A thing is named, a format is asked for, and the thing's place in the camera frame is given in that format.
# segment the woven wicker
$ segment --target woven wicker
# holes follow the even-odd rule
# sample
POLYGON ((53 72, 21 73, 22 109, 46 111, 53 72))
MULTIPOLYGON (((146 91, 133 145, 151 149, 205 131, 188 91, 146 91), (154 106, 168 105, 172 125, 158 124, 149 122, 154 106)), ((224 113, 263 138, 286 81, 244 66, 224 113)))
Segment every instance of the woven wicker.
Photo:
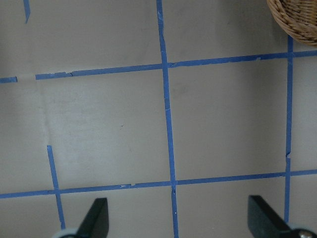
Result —
POLYGON ((295 40, 317 47, 317 0, 266 0, 275 21, 295 40))

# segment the wicker basket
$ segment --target wicker basket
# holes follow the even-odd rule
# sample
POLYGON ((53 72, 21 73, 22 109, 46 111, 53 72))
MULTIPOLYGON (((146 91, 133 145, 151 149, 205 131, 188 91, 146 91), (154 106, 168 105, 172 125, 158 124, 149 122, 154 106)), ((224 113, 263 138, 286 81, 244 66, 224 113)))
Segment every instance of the wicker basket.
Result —
POLYGON ((317 47, 317 0, 266 0, 275 21, 295 40, 317 47))

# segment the silver bolt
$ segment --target silver bolt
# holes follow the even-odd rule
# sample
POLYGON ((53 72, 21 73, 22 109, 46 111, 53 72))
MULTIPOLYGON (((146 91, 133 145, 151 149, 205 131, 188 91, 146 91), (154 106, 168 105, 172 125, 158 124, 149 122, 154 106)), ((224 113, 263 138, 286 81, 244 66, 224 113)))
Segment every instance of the silver bolt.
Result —
POLYGON ((313 238, 313 234, 309 231, 300 231, 298 235, 300 236, 300 238, 313 238))

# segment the black object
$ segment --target black object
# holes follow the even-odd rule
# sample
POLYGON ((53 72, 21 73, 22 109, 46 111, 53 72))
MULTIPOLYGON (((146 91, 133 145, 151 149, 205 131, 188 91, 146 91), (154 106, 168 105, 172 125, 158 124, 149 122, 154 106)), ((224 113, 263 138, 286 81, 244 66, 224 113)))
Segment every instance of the black object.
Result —
POLYGON ((61 238, 106 238, 109 231, 108 202, 106 198, 95 199, 75 235, 61 238))
POLYGON ((248 227, 254 238, 317 238, 306 229, 292 230, 258 195, 249 196, 248 227))

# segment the blue grid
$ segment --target blue grid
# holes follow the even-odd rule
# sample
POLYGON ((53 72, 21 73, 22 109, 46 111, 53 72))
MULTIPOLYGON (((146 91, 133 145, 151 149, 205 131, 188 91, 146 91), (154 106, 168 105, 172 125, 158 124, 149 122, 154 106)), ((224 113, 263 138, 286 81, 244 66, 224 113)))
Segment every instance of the blue grid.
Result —
MULTIPOLYGON (((30 13, 31 13, 30 5, 29 5, 28 0, 23 0, 23 3, 24 3, 24 8, 25 8, 25 16, 26 16, 26 23, 27 23, 29 16, 30 16, 30 13)), ((115 67, 115 68, 104 68, 104 69, 89 69, 89 70, 73 71, 70 73, 57 72, 57 73, 49 73, 49 74, 36 74, 35 79, 36 80, 43 80, 43 79, 54 79, 54 78, 63 78, 63 77, 75 77, 75 76, 87 76, 87 75, 97 75, 97 74, 110 74, 110 73, 120 73, 120 72, 133 72, 133 71, 162 69, 163 86, 164 86, 164 101, 165 101, 165 117, 166 117, 168 152, 169 152, 170 181, 158 181, 158 182, 146 182, 146 183, 137 183, 137 184, 119 184, 119 185, 59 189, 57 174, 56 174, 56 169, 55 169, 55 164, 54 164, 53 148, 52 148, 52 146, 48 145, 47 151, 48 151, 48 158, 49 158, 49 163, 50 163, 50 168, 51 168, 54 189, 53 190, 29 191, 29 192, 5 193, 5 194, 0 194, 0 199, 15 198, 15 197, 27 197, 27 196, 38 196, 38 195, 55 195, 61 229, 65 229, 65 220, 64 220, 63 209, 62 209, 62 202, 61 202, 61 198, 60 198, 61 194, 92 192, 92 191, 108 191, 108 190, 119 190, 119 189, 134 189, 134 188, 144 188, 144 187, 170 186, 171 187, 171 203, 172 203, 174 237, 178 238, 178 219, 177 219, 177 202, 176 202, 176 197, 177 197, 176 196, 176 188, 178 185, 285 177, 284 220, 288 222, 288 220, 289 220, 290 179, 291 179, 291 177, 317 174, 317 169, 316 170, 291 171, 291 158, 289 157, 289 155, 291 153, 291 130, 292 130, 293 59, 300 58, 300 57, 317 56, 317 51, 293 52, 293 39, 288 36, 288 43, 287 43, 288 50, 287 50, 287 52, 284 52, 284 53, 237 56, 237 57, 226 57, 226 58, 215 58, 215 59, 187 60, 187 61, 180 61, 180 62, 168 62, 167 61, 167 54, 166 54, 165 40, 163 37, 164 20, 163 20, 162 0, 157 0, 157 13, 158 13, 158 32, 159 32, 159 42, 160 42, 160 51, 161 51, 162 63, 115 67), (287 114, 286 114, 287 115, 287 118, 286 118, 286 154, 285 154, 286 168, 285 168, 285 171, 279 172, 279 173, 177 180, 176 175, 175 175, 175 164, 174 164, 172 120, 171 120, 171 108, 170 108, 170 101, 169 101, 168 69, 175 68, 175 67, 181 67, 181 66, 198 66, 198 65, 220 64, 220 63, 229 63, 229 62, 272 60, 272 59, 287 59, 287 61, 288 61, 288 68, 287 68, 287 114)), ((0 78, 0 83, 11 83, 11 82, 17 82, 17 77, 0 78)))

